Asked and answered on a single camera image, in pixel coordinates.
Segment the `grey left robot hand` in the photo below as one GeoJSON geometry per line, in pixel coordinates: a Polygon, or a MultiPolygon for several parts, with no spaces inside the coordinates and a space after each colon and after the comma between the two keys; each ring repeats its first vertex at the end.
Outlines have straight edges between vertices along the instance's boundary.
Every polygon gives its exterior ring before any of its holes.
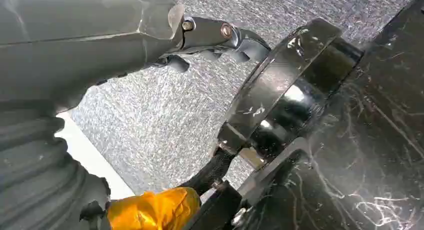
{"type": "Polygon", "coordinates": [[[186,71],[182,54],[263,60],[254,32],[185,17],[173,0],[0,0],[0,227],[106,230],[111,190],[56,136],[61,112],[111,78],[151,66],[186,71]]]}

